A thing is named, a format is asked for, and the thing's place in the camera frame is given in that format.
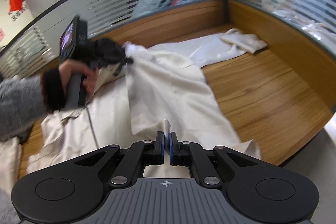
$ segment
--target display screen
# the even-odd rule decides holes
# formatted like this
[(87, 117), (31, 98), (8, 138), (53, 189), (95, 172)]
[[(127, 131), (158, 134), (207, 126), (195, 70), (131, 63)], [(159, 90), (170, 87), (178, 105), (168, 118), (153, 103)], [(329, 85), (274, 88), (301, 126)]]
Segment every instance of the display screen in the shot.
[(72, 29), (73, 29), (73, 23), (71, 23), (68, 26), (68, 28), (65, 30), (65, 32), (61, 36), (61, 52), (63, 52), (63, 50), (67, 48), (67, 46), (69, 46), (69, 44), (72, 41)]

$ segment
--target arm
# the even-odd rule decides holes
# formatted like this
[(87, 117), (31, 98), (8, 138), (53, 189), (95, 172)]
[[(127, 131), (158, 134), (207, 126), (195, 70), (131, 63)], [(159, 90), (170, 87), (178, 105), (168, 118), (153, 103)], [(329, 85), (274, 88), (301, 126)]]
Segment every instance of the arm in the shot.
[(92, 94), (96, 73), (84, 63), (67, 60), (40, 76), (4, 80), (0, 84), (0, 141), (16, 136), (36, 120), (65, 105), (64, 91), (71, 74), (80, 72), (88, 94)]

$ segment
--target human hand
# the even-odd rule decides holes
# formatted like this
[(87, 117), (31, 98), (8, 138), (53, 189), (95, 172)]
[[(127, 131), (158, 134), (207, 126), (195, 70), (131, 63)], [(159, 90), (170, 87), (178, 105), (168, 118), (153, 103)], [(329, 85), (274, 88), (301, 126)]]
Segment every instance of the human hand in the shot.
[(89, 67), (83, 62), (68, 59), (58, 67), (58, 71), (61, 77), (64, 93), (66, 93), (71, 75), (74, 72), (79, 72), (87, 77), (83, 81), (83, 86), (85, 87), (85, 90), (88, 93), (88, 97), (90, 98), (91, 96), (93, 96), (93, 92), (95, 91), (96, 82), (98, 78), (97, 70), (95, 71), (90, 70)]

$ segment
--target black wristband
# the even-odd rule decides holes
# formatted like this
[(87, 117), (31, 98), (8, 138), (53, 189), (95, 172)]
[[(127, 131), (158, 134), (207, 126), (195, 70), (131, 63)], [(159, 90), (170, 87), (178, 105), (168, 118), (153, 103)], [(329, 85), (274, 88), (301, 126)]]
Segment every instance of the black wristband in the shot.
[(44, 102), (47, 108), (51, 111), (62, 109), (65, 105), (66, 98), (58, 68), (43, 73), (41, 82)]

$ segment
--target white garment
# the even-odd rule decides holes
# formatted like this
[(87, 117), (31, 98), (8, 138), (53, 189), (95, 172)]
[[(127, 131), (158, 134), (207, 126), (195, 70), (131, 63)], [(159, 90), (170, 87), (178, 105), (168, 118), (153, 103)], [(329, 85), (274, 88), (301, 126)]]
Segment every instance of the white garment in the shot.
[[(128, 148), (136, 141), (155, 140), (161, 130), (166, 136), (175, 131), (179, 141), (197, 142), (205, 149), (237, 146), (241, 152), (250, 149), (253, 156), (261, 157), (254, 142), (240, 143), (203, 72), (191, 60), (130, 44), (126, 52), (134, 59), (133, 65), (127, 65), (126, 76), (102, 86), (87, 106), (98, 147), (118, 144)], [(62, 119), (59, 112), (43, 121), (45, 144), (40, 153), (30, 157), (28, 173), (97, 149), (86, 111), (65, 126)], [(163, 168), (158, 171), (149, 166), (144, 175), (186, 174), (183, 167), (172, 174), (167, 160)]]
[(221, 39), (223, 42), (237, 45), (239, 48), (252, 54), (267, 47), (267, 44), (259, 40), (255, 34), (242, 34), (238, 29), (228, 30)]
[(229, 60), (240, 56), (246, 51), (236, 45), (230, 45), (221, 40), (224, 33), (208, 35), (178, 43), (161, 43), (150, 47), (149, 50), (176, 52), (192, 60), (199, 68), (205, 65)]
[(20, 169), (21, 145), (17, 137), (0, 143), (0, 159), (0, 189), (10, 195)]

